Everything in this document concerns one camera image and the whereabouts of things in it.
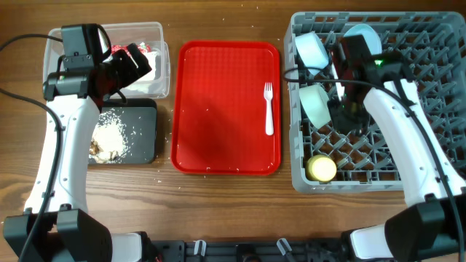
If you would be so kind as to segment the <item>white plastic spoon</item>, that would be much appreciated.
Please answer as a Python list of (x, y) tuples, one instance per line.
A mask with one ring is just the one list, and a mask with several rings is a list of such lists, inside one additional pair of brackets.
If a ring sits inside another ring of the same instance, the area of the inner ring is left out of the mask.
[(334, 63), (332, 63), (331, 65), (331, 69), (332, 69), (332, 73), (333, 73), (333, 78), (335, 80), (337, 80), (337, 83), (336, 83), (336, 93), (338, 95), (338, 99), (339, 101), (342, 101), (343, 98), (344, 98), (344, 86), (342, 85), (341, 82), (339, 82), (339, 77), (338, 77), (338, 73), (336, 71), (336, 66)]

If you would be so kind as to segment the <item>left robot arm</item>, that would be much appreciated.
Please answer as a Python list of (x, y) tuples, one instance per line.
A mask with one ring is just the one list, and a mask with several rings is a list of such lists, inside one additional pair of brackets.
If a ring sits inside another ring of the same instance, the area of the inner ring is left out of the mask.
[(107, 96), (150, 72), (136, 44), (108, 62), (66, 58), (44, 82), (49, 124), (39, 172), (22, 215), (5, 220), (4, 238), (19, 261), (158, 261), (143, 231), (111, 234), (87, 213), (86, 174), (93, 130)]

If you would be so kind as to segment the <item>red strawberry candy wrapper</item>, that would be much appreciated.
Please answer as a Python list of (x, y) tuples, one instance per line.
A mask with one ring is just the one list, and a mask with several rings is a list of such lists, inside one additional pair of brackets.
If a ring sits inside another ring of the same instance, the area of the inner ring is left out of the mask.
[[(143, 54), (151, 52), (151, 47), (144, 42), (141, 42), (140, 44), (137, 44), (137, 48), (139, 51)], [(124, 50), (128, 55), (130, 55), (127, 46), (124, 45), (112, 45), (111, 46), (111, 54), (114, 54), (115, 52), (119, 50)]]

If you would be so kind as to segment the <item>light blue bowl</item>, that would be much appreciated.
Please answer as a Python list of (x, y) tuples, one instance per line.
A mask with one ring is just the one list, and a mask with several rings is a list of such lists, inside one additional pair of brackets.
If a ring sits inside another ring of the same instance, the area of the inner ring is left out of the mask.
[(297, 36), (295, 44), (303, 64), (312, 76), (316, 76), (328, 65), (328, 53), (315, 32)]

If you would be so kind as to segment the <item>light blue plate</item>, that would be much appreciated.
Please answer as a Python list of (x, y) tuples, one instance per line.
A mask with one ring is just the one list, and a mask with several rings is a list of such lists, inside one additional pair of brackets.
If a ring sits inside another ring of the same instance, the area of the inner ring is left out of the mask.
[(382, 42), (378, 33), (367, 24), (357, 24), (349, 29), (344, 37), (363, 36), (372, 55), (382, 54)]

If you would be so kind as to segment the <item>white plastic fork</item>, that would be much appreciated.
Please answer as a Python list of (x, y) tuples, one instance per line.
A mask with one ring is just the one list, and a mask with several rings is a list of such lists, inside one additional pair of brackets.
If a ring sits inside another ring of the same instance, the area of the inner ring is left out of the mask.
[(272, 118), (273, 88), (271, 82), (266, 82), (264, 85), (264, 99), (266, 101), (265, 132), (268, 136), (271, 136), (274, 134), (274, 125)]

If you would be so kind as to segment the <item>light green bowl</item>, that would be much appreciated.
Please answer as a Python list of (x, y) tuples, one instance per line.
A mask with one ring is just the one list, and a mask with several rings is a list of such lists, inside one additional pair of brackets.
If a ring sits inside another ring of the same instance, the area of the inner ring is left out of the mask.
[(313, 84), (299, 89), (299, 98), (304, 113), (310, 122), (320, 129), (330, 122), (331, 116), (328, 109), (328, 95), (321, 84)]

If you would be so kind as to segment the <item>white napkin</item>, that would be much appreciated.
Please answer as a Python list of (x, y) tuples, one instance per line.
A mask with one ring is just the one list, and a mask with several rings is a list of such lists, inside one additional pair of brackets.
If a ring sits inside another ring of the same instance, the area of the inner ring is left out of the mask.
[(142, 76), (139, 80), (135, 83), (131, 84), (130, 86), (126, 87), (126, 90), (136, 90), (139, 92), (148, 92), (149, 87), (152, 82), (159, 78), (160, 73), (160, 62), (157, 60), (161, 58), (161, 55), (158, 50), (151, 51), (149, 53), (143, 54), (149, 62), (149, 66), (151, 67), (150, 72)]

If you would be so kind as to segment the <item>yellow plastic cup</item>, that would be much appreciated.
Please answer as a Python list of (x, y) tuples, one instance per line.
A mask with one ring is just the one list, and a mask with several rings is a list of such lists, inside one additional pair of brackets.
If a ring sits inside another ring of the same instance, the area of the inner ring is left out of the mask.
[(328, 156), (315, 155), (305, 164), (306, 177), (326, 183), (336, 176), (336, 163)]

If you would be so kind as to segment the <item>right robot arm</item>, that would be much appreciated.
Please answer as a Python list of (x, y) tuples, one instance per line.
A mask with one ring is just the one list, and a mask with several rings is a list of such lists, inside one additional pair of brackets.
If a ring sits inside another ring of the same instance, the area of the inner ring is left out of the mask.
[(448, 160), (419, 100), (416, 78), (398, 52), (333, 51), (329, 103), (337, 130), (370, 119), (380, 129), (403, 184), (407, 208), (379, 226), (344, 233), (353, 261), (422, 261), (457, 253), (465, 260), (465, 180)]

